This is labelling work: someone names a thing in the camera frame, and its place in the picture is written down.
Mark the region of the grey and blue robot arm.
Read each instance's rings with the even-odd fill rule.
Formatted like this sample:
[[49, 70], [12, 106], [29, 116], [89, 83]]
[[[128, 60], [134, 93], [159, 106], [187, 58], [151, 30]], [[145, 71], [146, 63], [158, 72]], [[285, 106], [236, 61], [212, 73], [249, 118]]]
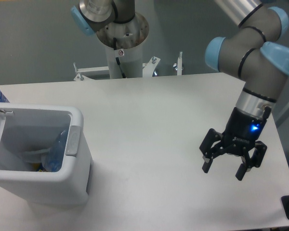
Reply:
[[[289, 78], [289, 48], [277, 44], [289, 17], [259, 0], [219, 0], [217, 5], [239, 27], [232, 38], [214, 38], [205, 51], [210, 68], [236, 77], [245, 85], [222, 133], [210, 129], [200, 145], [203, 171], [223, 154], [242, 159], [236, 178], [259, 167], [266, 145], [259, 136]], [[111, 78], [143, 76], [140, 46], [149, 26], [132, 0], [81, 0], [71, 15], [85, 35], [96, 35], [106, 46]]]

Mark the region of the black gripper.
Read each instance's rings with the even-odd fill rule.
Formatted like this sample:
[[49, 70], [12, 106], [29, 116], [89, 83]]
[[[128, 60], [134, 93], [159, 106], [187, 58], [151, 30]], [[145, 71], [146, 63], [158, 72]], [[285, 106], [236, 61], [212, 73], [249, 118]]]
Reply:
[[249, 114], [235, 107], [229, 117], [223, 133], [210, 128], [199, 149], [203, 153], [202, 170], [208, 173], [214, 158], [224, 154], [241, 156], [236, 178], [242, 181], [245, 174], [253, 167], [260, 167], [267, 146], [258, 138], [267, 122], [267, 107], [260, 117]]

